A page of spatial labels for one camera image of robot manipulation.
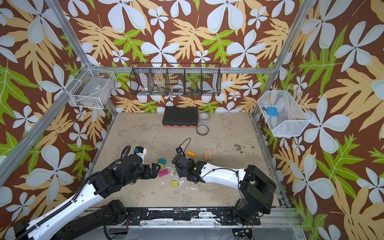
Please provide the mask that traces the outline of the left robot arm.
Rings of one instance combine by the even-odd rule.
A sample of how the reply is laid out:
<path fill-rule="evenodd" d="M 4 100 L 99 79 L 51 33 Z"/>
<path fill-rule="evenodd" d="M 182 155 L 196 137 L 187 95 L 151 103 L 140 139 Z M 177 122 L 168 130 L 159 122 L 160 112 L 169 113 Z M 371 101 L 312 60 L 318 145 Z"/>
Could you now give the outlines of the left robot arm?
<path fill-rule="evenodd" d="M 78 191 L 59 206 L 30 221 L 14 226 L 17 240 L 49 240 L 66 224 L 92 205 L 138 180 L 155 179 L 161 166 L 143 164 L 142 154 L 124 156 L 91 174 Z"/>

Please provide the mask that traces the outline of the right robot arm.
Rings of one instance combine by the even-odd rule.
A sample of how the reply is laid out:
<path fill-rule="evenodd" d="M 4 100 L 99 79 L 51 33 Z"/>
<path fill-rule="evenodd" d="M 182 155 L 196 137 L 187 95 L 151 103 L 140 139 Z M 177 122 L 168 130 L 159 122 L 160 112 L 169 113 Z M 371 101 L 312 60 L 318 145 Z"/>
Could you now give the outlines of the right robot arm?
<path fill-rule="evenodd" d="M 240 199 L 233 209 L 233 218 L 238 223 L 256 222 L 262 215 L 272 210 L 276 183 L 254 165 L 245 169 L 218 167 L 204 161 L 194 162 L 184 154 L 172 160 L 178 176 L 197 183 L 215 183 L 231 187 L 240 192 Z"/>

